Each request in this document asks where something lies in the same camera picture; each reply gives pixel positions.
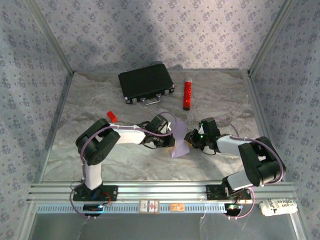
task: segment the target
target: patterned wallpaper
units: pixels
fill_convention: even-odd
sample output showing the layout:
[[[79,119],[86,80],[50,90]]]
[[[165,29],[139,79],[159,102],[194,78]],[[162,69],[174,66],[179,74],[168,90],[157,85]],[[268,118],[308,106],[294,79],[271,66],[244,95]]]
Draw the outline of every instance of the patterned wallpaper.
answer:
[[[276,147],[320,239],[320,0],[299,0],[254,77]]]
[[[66,72],[22,0],[0,1],[0,239],[38,180]]]
[[[247,70],[284,0],[38,0],[75,72]]]

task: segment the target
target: black case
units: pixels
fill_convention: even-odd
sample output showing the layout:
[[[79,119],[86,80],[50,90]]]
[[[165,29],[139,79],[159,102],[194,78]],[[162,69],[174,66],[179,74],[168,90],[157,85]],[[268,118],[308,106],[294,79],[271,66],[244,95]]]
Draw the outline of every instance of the black case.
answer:
[[[175,91],[175,85],[164,64],[123,72],[118,77],[127,104],[160,95],[167,96]]]

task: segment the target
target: red cylinder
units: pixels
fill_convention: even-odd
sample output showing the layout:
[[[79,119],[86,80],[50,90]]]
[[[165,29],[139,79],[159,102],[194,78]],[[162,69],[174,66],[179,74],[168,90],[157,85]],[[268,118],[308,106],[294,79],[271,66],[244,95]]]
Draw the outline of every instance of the red cylinder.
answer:
[[[191,85],[192,79],[187,77],[184,79],[184,97],[183,97],[183,110],[190,110],[190,102],[191,102]]]

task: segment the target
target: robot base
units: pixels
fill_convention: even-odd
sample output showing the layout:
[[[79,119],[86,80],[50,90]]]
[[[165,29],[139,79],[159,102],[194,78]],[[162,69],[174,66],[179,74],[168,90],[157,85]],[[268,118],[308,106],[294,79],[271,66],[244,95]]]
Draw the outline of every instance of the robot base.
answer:
[[[117,200],[118,186],[100,185],[90,190],[85,184],[74,191],[73,201],[81,202],[114,202]]]
[[[242,189],[234,192],[231,195],[226,194],[223,186],[220,185],[206,185],[206,199],[210,200],[251,200],[251,194],[249,189]]]

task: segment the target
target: orange label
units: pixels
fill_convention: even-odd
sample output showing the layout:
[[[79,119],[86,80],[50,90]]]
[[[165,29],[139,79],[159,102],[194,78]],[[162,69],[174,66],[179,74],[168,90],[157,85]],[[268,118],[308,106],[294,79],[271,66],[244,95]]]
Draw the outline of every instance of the orange label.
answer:
[[[170,211],[172,212],[179,212],[185,210],[185,204],[184,203],[171,203],[170,204]]]

